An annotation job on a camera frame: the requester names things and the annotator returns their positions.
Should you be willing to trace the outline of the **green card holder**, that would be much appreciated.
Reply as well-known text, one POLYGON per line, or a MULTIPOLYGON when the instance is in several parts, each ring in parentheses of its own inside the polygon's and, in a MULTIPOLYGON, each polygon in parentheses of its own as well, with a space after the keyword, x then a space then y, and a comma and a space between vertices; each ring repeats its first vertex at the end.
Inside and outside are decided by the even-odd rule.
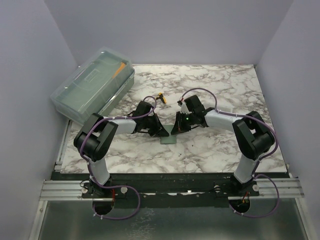
POLYGON ((163 127, 169 133, 169 136, 161 137, 160 144, 161 145, 175 145, 177 143, 177 137, 175 135, 171 135, 171 131, 174 126, 172 124, 166 124, 163 127))

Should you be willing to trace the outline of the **white plastic card tray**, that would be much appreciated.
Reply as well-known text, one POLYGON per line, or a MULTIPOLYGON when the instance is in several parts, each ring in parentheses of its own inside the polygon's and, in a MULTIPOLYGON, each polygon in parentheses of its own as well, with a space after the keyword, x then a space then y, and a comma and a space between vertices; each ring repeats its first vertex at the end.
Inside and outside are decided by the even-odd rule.
POLYGON ((215 113, 217 113, 217 112, 233 113, 233 107, 218 104, 217 110, 216 110, 216 107, 213 106, 213 107, 208 107, 205 111, 206 112, 213 111, 215 113))

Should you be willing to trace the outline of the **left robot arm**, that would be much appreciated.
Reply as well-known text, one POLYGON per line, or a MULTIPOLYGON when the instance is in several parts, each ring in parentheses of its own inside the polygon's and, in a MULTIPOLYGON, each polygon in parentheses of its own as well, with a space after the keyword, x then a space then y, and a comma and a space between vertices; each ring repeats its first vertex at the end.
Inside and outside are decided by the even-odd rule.
POLYGON ((104 160, 116 135, 146 133, 150 137, 168 137, 170 134, 154 113, 155 106, 140 101, 126 116, 105 117, 93 113, 73 140, 80 156, 86 161, 89 178, 95 183, 93 191, 101 198, 111 191, 110 173, 104 160))

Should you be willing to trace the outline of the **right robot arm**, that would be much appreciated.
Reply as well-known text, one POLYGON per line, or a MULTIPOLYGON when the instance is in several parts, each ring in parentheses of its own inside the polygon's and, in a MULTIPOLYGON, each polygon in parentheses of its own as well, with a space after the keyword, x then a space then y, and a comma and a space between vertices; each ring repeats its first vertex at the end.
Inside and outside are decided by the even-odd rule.
POLYGON ((176 112, 171 135, 186 133, 196 127, 219 128, 234 133, 241 157, 233 173, 230 191, 236 196, 247 192, 247 183, 253 179, 258 161, 276 142, 260 114, 251 111, 245 115, 237 115, 219 110, 216 106, 205 108, 197 95, 182 98, 177 104, 180 111, 176 112))

